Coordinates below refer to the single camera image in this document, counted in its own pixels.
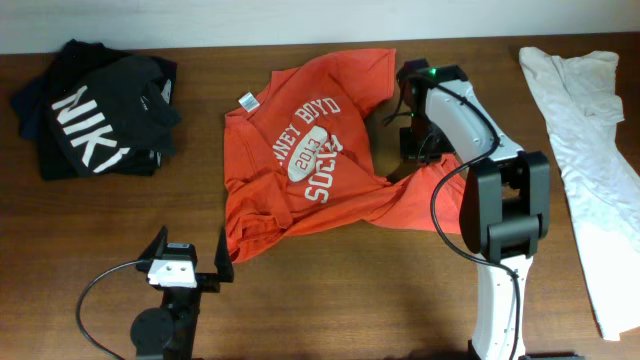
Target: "white wall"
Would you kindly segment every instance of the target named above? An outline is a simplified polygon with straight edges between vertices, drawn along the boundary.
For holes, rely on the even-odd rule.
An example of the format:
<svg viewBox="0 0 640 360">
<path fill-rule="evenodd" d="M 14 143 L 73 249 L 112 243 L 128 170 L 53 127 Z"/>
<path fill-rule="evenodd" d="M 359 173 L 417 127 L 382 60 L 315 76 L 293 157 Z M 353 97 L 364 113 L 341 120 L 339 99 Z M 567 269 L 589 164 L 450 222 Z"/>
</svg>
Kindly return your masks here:
<svg viewBox="0 0 640 360">
<path fill-rule="evenodd" d="M 0 53 L 640 31 L 640 0 L 0 0 Z"/>
</svg>

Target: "wooden table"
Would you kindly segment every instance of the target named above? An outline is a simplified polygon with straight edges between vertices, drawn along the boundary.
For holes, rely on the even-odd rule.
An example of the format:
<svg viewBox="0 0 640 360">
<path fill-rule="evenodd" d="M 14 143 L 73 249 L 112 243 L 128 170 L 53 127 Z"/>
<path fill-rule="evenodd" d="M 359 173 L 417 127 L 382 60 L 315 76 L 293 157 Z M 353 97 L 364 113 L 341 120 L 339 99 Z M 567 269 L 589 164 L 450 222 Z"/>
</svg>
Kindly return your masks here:
<svg viewBox="0 0 640 360">
<path fill-rule="evenodd" d="M 620 54 L 617 93 L 626 121 L 618 126 L 617 144 L 640 170 L 639 34 L 143 51 L 180 64 L 178 155 L 151 178 L 55 182 L 40 180 L 35 146 L 18 138 L 8 104 L 10 94 L 40 74 L 52 55 L 0 56 L 0 358 L 104 359 L 76 327 L 77 297 L 97 274 L 136 258 L 163 224 L 170 240 L 197 246 L 200 271 L 215 271 L 213 254 L 224 225 L 224 114 L 238 107 L 245 92 L 259 92 L 271 70 L 364 47 L 397 48 L 398 65 L 424 56 L 434 65 L 461 65 L 500 127 L 524 148 L 549 156 L 551 228 L 527 282 L 528 351 L 640 358 L 640 329 L 623 334 L 621 342 L 605 342 L 598 333 L 544 119 L 517 62 L 523 46 L 563 57 L 596 49 Z M 395 103 L 383 104 L 368 120 L 379 174 L 400 162 L 402 121 L 396 128 L 380 125 Z M 381 359 L 414 350 L 465 350 L 476 292 L 475 265 L 455 256 L 434 233 L 356 223 L 287 238 L 237 266 L 236 283 L 223 286 L 221 294 L 203 296 L 194 356 Z M 160 299 L 142 274 L 117 273 L 87 298 L 86 326 L 108 347 L 134 358 L 131 322 Z"/>
</svg>

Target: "red t-shirt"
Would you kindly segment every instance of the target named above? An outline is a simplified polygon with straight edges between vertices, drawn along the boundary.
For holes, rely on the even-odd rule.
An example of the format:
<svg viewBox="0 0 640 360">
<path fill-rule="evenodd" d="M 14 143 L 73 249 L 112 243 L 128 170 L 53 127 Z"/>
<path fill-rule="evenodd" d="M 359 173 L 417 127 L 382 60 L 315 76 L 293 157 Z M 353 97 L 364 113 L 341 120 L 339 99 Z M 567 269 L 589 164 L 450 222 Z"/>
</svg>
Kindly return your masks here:
<svg viewBox="0 0 640 360">
<path fill-rule="evenodd" d="M 226 231 L 234 261 L 244 261 L 284 236 L 366 220 L 434 230 L 430 199 L 458 163 L 445 156 L 391 184 L 374 174 L 363 119 L 392 97 L 394 49 L 341 51 L 300 68 L 274 71 L 250 113 L 226 115 Z M 438 195 L 443 230 L 459 233 L 464 180 Z"/>
</svg>

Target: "white cloth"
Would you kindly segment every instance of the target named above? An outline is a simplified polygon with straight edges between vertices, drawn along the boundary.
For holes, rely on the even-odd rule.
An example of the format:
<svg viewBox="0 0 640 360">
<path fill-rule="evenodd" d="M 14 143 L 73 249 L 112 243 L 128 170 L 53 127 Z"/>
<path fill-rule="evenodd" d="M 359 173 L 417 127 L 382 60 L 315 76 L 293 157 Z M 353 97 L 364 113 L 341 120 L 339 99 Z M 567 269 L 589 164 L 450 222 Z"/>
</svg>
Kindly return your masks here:
<svg viewBox="0 0 640 360">
<path fill-rule="evenodd" d="M 620 340 L 640 326 L 640 178 L 614 142 L 624 120 L 614 94 L 618 55 L 562 59 L 529 47 L 520 50 L 520 65 L 562 171 L 602 336 Z"/>
</svg>

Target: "black cloth pile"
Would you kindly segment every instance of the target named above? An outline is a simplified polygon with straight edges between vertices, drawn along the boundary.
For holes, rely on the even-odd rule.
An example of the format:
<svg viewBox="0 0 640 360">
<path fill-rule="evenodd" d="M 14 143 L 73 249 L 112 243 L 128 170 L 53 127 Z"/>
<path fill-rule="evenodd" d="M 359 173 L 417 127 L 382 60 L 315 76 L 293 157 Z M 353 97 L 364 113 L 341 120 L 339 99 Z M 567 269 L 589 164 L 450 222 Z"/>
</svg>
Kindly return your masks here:
<svg viewBox="0 0 640 360">
<path fill-rule="evenodd" d="M 151 176 L 175 155 L 177 64 L 72 40 L 11 98 L 20 136 L 38 146 L 44 180 Z"/>
</svg>

